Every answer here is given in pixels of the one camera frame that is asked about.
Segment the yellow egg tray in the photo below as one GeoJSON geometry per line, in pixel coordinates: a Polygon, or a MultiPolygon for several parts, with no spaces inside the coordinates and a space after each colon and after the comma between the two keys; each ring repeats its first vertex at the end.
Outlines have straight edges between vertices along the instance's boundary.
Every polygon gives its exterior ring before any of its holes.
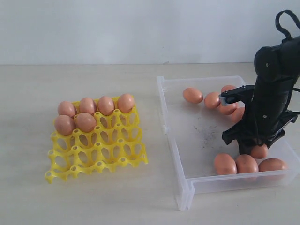
{"type": "MultiPolygon", "coordinates": [[[[118,99],[112,98],[115,106],[118,99]]],[[[79,102],[73,102],[73,105],[79,111],[79,102]]],[[[57,131],[51,134],[53,148],[48,152],[51,168],[45,173],[49,183],[55,177],[67,180],[68,176],[77,178],[78,173],[101,173],[105,168],[114,172],[117,166],[148,164],[135,106],[129,113],[115,109],[111,115],[104,116],[96,112],[94,118],[97,125],[91,132],[75,129],[69,136],[62,136],[57,131]]]]}

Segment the white wall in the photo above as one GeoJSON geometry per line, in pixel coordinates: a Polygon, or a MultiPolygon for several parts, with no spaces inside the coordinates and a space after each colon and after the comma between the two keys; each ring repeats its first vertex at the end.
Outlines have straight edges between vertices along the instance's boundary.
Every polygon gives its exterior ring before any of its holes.
{"type": "Polygon", "coordinates": [[[0,64],[253,61],[283,9],[300,18],[300,0],[0,0],[0,64]]]}

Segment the egg tray cup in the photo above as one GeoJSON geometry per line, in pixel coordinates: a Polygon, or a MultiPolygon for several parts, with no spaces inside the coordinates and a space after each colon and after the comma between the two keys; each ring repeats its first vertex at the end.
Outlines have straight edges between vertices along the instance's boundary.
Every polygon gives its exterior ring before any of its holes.
{"type": "MultiPolygon", "coordinates": [[[[45,173],[48,183],[55,177],[66,181],[69,175],[77,178],[79,173],[101,173],[105,168],[115,172],[117,166],[148,164],[137,109],[134,106],[129,113],[122,113],[117,109],[118,99],[112,98],[115,110],[111,115],[94,114],[97,125],[91,132],[74,129],[69,136],[57,131],[51,134],[53,148],[48,152],[51,167],[45,173]]],[[[79,112],[79,102],[73,102],[73,105],[79,112]]]]}

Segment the white table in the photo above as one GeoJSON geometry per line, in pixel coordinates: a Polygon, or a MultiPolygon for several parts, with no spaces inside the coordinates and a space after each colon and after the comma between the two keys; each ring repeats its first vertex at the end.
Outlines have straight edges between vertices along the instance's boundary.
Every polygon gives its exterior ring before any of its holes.
{"type": "MultiPolygon", "coordinates": [[[[159,120],[156,76],[192,78],[240,75],[255,82],[252,63],[127,66],[1,66],[0,224],[298,224],[300,176],[285,187],[196,195],[180,212],[173,196],[175,173],[159,120]],[[54,179],[44,173],[60,101],[85,96],[135,95],[149,164],[54,179]]],[[[300,110],[295,93],[290,109],[300,110]]],[[[300,155],[300,122],[286,138],[300,155]]]]}

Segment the clear plastic container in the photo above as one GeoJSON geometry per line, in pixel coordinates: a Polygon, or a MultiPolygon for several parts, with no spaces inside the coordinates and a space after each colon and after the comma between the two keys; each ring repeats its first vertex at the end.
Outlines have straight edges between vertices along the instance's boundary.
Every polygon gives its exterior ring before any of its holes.
{"type": "Polygon", "coordinates": [[[191,207],[194,194],[286,185],[299,173],[298,156],[285,138],[281,138],[271,146],[266,158],[285,161],[288,170],[216,175],[213,160],[218,153],[226,152],[233,158],[239,154],[236,141],[226,145],[221,138],[222,132],[233,124],[229,116],[204,107],[204,101],[198,105],[187,103],[182,92],[187,87],[195,87],[206,96],[228,84],[240,87],[245,82],[239,76],[173,80],[157,77],[163,127],[177,173],[176,200],[181,211],[191,207]],[[282,179],[270,179],[278,175],[283,175],[282,179]],[[252,177],[256,177],[255,181],[245,179],[252,177]]]}

